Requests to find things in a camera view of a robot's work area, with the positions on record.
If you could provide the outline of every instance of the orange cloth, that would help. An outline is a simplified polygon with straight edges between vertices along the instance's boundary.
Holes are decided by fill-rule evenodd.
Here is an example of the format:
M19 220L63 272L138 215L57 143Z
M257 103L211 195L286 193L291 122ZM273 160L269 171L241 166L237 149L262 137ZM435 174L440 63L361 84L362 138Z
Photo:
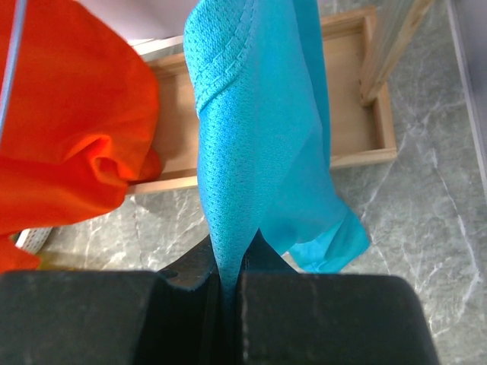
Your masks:
M15 0L0 11L0 72ZM0 141L0 272L35 268L8 235L73 224L154 179L158 83L111 29L72 0L31 0Z

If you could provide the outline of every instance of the gray marble tile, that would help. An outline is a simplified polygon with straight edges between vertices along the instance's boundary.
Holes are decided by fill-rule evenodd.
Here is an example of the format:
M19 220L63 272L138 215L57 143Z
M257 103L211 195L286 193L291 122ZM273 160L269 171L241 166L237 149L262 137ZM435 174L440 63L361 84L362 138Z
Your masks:
M381 1L338 0L322 14ZM487 204L454 46L437 0L390 82L399 156L333 172L371 248L344 272L404 277L419 295L443 364L487 363ZM54 265L157 270L206 234L197 190L129 197L116 211L57 229Z
M197 189L129 196L109 214L56 228L42 257L94 270L160 270L208 235Z

